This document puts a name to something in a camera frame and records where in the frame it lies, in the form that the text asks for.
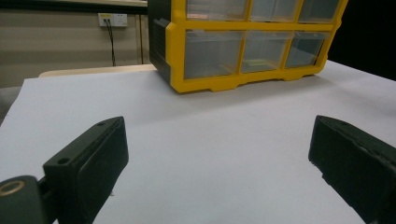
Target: plastic drawer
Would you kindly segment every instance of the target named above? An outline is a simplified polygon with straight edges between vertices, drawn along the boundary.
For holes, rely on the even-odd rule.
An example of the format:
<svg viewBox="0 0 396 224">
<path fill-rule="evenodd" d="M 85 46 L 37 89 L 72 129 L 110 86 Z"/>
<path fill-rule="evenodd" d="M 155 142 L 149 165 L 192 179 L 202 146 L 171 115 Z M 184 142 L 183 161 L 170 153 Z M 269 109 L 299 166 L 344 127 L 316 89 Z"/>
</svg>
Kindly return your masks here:
<svg viewBox="0 0 396 224">
<path fill-rule="evenodd" d="M 298 0 L 253 0 L 251 21 L 293 21 Z"/>
<path fill-rule="evenodd" d="M 242 73 L 279 68 L 287 41 L 292 32 L 247 32 Z"/>
<path fill-rule="evenodd" d="M 339 0 L 304 0 L 299 22 L 330 23 Z"/>
<path fill-rule="evenodd" d="M 319 73 L 348 0 L 148 0 L 150 61 L 177 92 Z"/>
<path fill-rule="evenodd" d="M 188 0 L 187 19 L 204 21 L 242 21 L 247 0 Z"/>
<path fill-rule="evenodd" d="M 329 37 L 325 32 L 295 32 L 286 67 L 314 65 L 323 41 Z"/>
<path fill-rule="evenodd" d="M 235 73 L 241 38 L 242 32 L 188 31 L 184 78 Z"/>
</svg>

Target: black side panel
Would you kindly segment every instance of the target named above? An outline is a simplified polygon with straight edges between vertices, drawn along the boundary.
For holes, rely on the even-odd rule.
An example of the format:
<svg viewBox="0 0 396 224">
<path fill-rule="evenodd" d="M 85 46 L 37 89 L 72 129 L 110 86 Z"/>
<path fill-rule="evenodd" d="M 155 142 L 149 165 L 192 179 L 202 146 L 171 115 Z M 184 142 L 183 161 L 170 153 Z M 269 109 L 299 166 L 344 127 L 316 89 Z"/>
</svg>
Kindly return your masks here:
<svg viewBox="0 0 396 224">
<path fill-rule="evenodd" d="M 171 1 L 148 1 L 149 59 L 167 82 L 170 82 L 170 66 L 165 60 L 165 29 L 171 21 Z"/>
<path fill-rule="evenodd" d="M 396 148 L 338 119 L 317 116 L 309 160 L 366 223 L 396 223 Z"/>
</svg>

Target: beige wall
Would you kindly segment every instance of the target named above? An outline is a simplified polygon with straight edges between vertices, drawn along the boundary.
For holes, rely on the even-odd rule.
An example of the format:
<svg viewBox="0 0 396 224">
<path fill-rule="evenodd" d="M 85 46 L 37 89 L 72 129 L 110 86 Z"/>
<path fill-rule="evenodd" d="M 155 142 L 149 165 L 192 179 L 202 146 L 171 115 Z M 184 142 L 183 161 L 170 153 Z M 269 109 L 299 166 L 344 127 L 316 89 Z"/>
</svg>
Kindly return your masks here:
<svg viewBox="0 0 396 224">
<path fill-rule="evenodd" d="M 117 65 L 142 63 L 147 40 L 139 29 L 136 15 L 128 15 L 127 28 L 113 29 Z M 47 71 L 107 66 L 111 44 L 96 13 L 0 9 L 0 88 Z"/>
</svg>

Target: yellow plastic frame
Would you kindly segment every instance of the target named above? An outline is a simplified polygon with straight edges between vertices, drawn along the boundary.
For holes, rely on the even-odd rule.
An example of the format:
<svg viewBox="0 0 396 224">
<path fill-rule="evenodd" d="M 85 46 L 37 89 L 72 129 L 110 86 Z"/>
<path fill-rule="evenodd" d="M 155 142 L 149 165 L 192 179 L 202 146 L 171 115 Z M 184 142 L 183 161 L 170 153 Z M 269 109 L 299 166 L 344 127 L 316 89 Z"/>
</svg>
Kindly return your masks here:
<svg viewBox="0 0 396 224">
<path fill-rule="evenodd" d="M 225 91 L 235 89 L 237 86 L 254 81 L 268 79 L 294 80 L 307 75 L 320 72 L 327 60 L 336 30 L 341 26 L 341 18 L 347 6 L 347 0 L 339 0 L 334 13 L 332 23 L 306 24 L 298 23 L 299 12 L 304 0 L 298 0 L 297 13 L 293 22 L 257 22 L 249 21 L 252 8 L 252 0 L 247 0 L 247 15 L 244 21 L 188 21 L 186 13 L 186 0 L 172 0 L 171 22 L 166 27 L 166 62 L 171 67 L 170 85 L 178 92 L 186 91 Z M 242 39 L 239 50 L 239 60 L 235 74 L 218 77 L 202 77 L 195 79 L 184 79 L 184 55 L 186 45 L 186 30 L 206 31 L 307 31 L 307 32 L 329 32 L 331 36 L 324 40 L 317 61 L 314 65 L 286 68 L 285 63 L 288 54 L 284 54 L 280 67 L 276 70 L 254 73 L 241 73 L 242 57 L 245 48 L 245 38 Z M 286 49 L 289 49 L 291 40 L 288 40 Z"/>
</svg>

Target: electrical cable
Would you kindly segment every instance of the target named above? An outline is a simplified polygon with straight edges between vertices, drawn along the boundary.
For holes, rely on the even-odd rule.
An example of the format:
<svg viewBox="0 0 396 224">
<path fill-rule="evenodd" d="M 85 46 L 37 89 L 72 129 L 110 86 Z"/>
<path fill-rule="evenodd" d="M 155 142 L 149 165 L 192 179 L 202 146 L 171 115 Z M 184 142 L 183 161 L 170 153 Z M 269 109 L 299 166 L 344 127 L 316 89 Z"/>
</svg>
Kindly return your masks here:
<svg viewBox="0 0 396 224">
<path fill-rule="evenodd" d="M 113 30 L 111 28 L 111 23 L 109 20 L 105 20 L 106 27 L 108 30 L 108 35 L 110 36 L 110 42 L 111 42 L 111 60 L 113 62 L 113 66 L 116 66 L 116 55 L 114 53 L 114 39 L 113 39 Z"/>
</svg>

